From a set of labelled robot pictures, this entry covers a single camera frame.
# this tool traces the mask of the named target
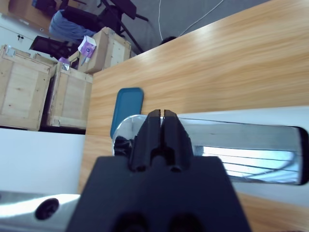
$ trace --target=white wall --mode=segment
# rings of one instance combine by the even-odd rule
[[[0,190],[78,193],[84,138],[0,128]]]
[[[24,39],[18,40],[18,35],[23,36]],[[46,58],[56,60],[55,58],[51,58],[49,54],[29,50],[33,40],[37,36],[48,37],[39,30],[33,29],[17,19],[0,13],[0,46],[7,44],[23,52],[30,53],[31,57],[33,57],[34,54],[39,53]]]

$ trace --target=black office chair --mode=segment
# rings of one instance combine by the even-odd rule
[[[126,26],[121,21],[122,14],[128,15],[130,18],[140,18],[148,22],[148,18],[137,14],[136,6],[130,0],[111,0],[111,2],[115,5],[109,5],[107,0],[101,0],[101,2],[106,6],[106,9],[99,15],[99,18],[102,22],[109,22],[114,26],[113,29],[117,34],[121,35],[124,31],[128,34],[131,38],[133,43],[136,47],[141,51],[144,52],[137,41],[134,39],[130,31],[126,28]]]
[[[97,15],[70,6],[65,8],[62,16],[72,23],[95,32],[107,27]]]
[[[37,36],[30,49],[38,52],[49,54],[51,57],[60,59],[61,57],[69,58],[70,55],[77,51],[78,45],[68,46],[68,42],[59,42],[45,37]]]
[[[145,21],[148,21],[147,18],[136,13],[136,6],[130,2],[129,0],[113,0],[113,2],[117,3],[117,5],[109,5],[107,2],[105,3],[106,8],[102,11],[100,15],[95,15],[92,13],[85,12],[83,10],[67,6],[62,13],[63,17],[65,17],[68,21],[83,26],[86,29],[98,32],[103,27],[109,27],[116,34],[124,37],[122,33],[125,31],[128,36],[131,38],[136,47],[143,52],[143,49],[134,39],[129,30],[122,23],[121,18],[123,14],[128,15],[132,19],[136,17],[141,18]]]

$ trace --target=white panel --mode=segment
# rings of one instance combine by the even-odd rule
[[[0,189],[78,193],[84,135],[0,129]]]

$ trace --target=chair leg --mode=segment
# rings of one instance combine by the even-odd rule
[[[106,6],[106,8],[112,13],[112,15],[114,16],[114,18],[117,20],[117,22],[122,26],[123,30],[125,30],[125,32],[127,33],[127,35],[131,38],[131,40],[133,41],[133,43],[136,45],[136,47],[140,50],[140,52],[144,52],[144,50],[141,48],[141,46],[139,45],[139,43],[134,39],[134,37],[132,36],[132,34],[130,33],[130,31],[126,28],[126,26],[123,24],[123,22],[121,21],[120,18],[117,17],[117,15],[112,11],[111,6],[107,3],[106,0],[101,0],[102,3]]]
[[[139,14],[136,14],[136,18],[140,18],[140,19],[142,19],[142,20],[145,20],[145,21],[149,22],[148,18],[146,18],[146,17],[144,17],[144,16],[141,16],[141,15],[139,15]]]

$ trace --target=blue tray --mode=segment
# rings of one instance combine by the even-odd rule
[[[129,116],[140,115],[144,92],[141,88],[122,88],[117,94],[112,117],[111,138],[119,124]]]

